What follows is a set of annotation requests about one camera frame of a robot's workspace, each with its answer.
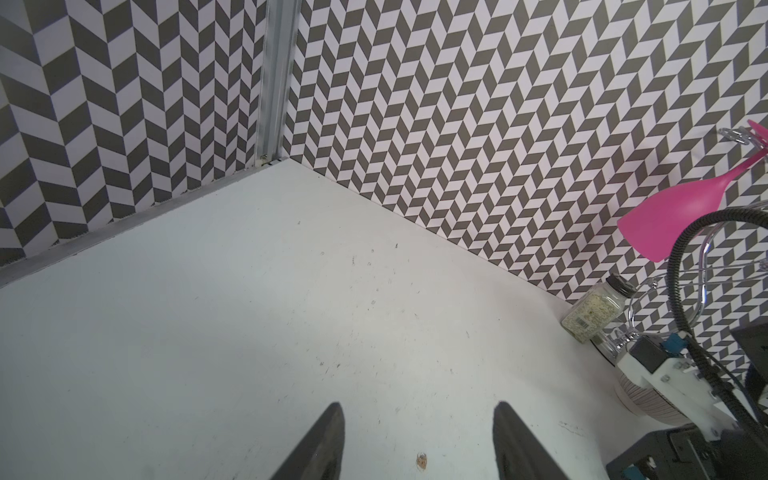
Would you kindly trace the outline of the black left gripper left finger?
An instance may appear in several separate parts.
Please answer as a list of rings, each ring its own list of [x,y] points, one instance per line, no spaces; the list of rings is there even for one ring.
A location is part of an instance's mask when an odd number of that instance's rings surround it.
[[[271,480],[337,480],[341,474],[345,418],[331,403],[271,476]]]

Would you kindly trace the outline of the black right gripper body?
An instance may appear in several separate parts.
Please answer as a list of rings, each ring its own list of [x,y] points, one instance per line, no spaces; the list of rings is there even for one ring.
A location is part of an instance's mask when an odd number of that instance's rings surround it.
[[[681,353],[687,353],[690,337],[673,333],[680,339]],[[718,362],[713,364],[720,381],[745,396],[748,406],[767,432],[767,414],[759,404],[759,395],[740,382]],[[625,452],[611,460],[606,471],[611,479],[764,479],[767,476],[767,442],[762,444],[741,430],[727,431],[719,441],[704,439],[693,425],[673,427],[644,435]]]

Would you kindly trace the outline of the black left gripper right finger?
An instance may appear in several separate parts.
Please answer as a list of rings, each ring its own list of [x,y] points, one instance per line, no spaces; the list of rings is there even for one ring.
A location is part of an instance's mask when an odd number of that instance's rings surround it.
[[[501,480],[567,480],[567,475],[507,402],[494,408],[493,445]]]

